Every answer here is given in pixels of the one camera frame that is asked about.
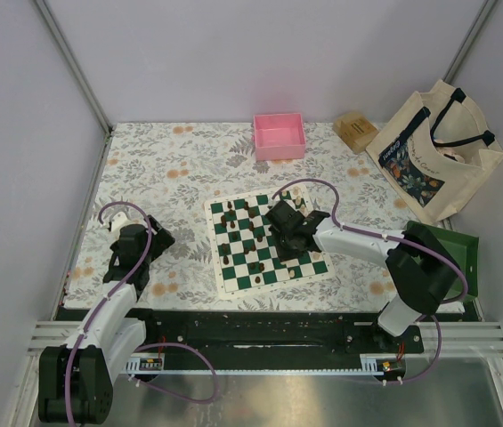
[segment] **cardboard box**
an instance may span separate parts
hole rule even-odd
[[[332,128],[354,154],[362,153],[379,133],[359,111],[351,111],[339,117]]]

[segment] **pink plastic bin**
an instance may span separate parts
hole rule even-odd
[[[253,117],[256,160],[304,157],[303,117],[299,113]]]

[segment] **leaf pattern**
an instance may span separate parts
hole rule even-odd
[[[395,295],[385,271],[333,254],[336,277],[267,294],[219,300],[209,245],[206,200],[284,185],[304,177],[332,182],[340,193],[338,218],[401,229],[415,216],[397,207],[398,196],[364,153],[355,156],[332,124],[307,123],[304,159],[256,162],[251,124],[123,123],[117,125],[101,183],[67,286],[68,308],[90,308],[101,294],[113,237],[96,215],[109,202],[136,203],[153,215],[176,243],[150,266],[150,283],[138,307],[158,310],[378,311]],[[329,212],[330,189],[306,184],[315,209]],[[122,210],[116,206],[105,218]],[[141,221],[135,211],[131,219]],[[462,310],[449,304],[443,310]]]

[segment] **green and white chessboard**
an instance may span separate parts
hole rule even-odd
[[[295,260],[279,261],[269,231],[270,223],[264,217],[276,191],[264,189],[206,202],[215,282],[221,299],[261,294],[334,277],[334,267],[327,254],[313,252]],[[304,185],[293,186],[279,198],[287,200],[305,216],[312,210]],[[223,216],[226,227],[222,225]]]

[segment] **floral print on bag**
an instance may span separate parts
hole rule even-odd
[[[435,197],[445,181],[425,175],[411,163],[407,141],[395,145],[384,150],[384,152],[389,150],[384,168],[406,193],[425,207]]]

